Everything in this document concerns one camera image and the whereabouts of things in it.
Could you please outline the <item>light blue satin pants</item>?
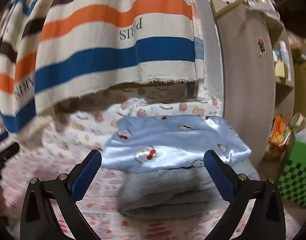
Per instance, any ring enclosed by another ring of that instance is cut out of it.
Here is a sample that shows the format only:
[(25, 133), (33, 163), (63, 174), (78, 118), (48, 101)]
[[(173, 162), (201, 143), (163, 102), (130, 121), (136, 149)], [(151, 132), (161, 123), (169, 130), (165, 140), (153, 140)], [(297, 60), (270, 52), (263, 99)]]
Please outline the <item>light blue satin pants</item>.
[(157, 115), (127, 117), (106, 143), (104, 168), (144, 173), (163, 169), (203, 167), (204, 154), (213, 150), (231, 166), (252, 151), (219, 116)]

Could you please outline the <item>green checkered box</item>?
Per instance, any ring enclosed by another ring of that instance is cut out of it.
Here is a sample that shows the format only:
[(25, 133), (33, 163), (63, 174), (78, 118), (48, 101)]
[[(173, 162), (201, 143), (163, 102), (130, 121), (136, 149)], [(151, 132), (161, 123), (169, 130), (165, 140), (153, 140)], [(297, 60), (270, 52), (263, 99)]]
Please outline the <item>green checkered box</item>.
[(278, 178), (281, 197), (306, 208), (306, 144), (295, 141)]

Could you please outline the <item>folded grey garment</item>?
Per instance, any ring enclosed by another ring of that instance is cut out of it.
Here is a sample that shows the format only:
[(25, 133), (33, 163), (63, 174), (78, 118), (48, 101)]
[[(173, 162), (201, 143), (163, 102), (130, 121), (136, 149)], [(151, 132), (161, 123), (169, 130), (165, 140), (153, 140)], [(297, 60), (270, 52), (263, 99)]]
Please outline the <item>folded grey garment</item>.
[(175, 219), (228, 206), (222, 199), (203, 160), (190, 168), (126, 172), (116, 207), (134, 219)]

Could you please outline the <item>bed with printed sheet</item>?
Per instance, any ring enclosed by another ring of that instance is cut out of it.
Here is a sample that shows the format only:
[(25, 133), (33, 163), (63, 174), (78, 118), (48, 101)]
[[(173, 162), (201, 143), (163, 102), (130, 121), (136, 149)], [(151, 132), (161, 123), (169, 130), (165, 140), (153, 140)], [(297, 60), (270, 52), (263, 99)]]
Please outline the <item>bed with printed sheet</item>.
[[(196, 100), (184, 98), (184, 84), (108, 89), (64, 103), (49, 125), (35, 135), (20, 139), (21, 149), (2, 171), (1, 185), (9, 218), (8, 230), (20, 237), (24, 196), (33, 177), (55, 179), (70, 171), (92, 149), (103, 150), (117, 132), (117, 121), (125, 116), (222, 115), (223, 102), (201, 85)], [(133, 219), (117, 210), (119, 190), (127, 175), (101, 168), (83, 200), (77, 203), (82, 214), (102, 239), (204, 239), (224, 214), (228, 203), (221, 199), (206, 170), (189, 170), (194, 194), (205, 203), (192, 203), (202, 213), (179, 219)]]

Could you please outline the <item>striped hanging curtain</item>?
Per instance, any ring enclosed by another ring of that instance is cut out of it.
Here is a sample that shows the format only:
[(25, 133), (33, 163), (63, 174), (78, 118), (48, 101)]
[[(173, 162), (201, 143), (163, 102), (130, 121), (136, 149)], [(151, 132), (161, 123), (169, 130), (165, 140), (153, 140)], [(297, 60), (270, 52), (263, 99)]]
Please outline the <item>striped hanging curtain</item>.
[(204, 75), (194, 0), (10, 0), (0, 16), (0, 117), (14, 135), (70, 98)]

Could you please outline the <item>wooden side cabinet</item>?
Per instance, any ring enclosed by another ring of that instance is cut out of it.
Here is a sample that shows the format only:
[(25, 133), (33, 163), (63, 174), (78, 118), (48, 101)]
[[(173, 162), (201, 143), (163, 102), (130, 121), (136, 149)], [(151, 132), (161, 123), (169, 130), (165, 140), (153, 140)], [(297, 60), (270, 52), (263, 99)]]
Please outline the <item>wooden side cabinet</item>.
[(288, 42), (284, 25), (258, 10), (252, 0), (210, 0), (221, 41), (224, 118), (250, 147), (259, 165), (277, 114), (289, 122), (294, 111), (294, 79), (275, 75), (273, 51)]

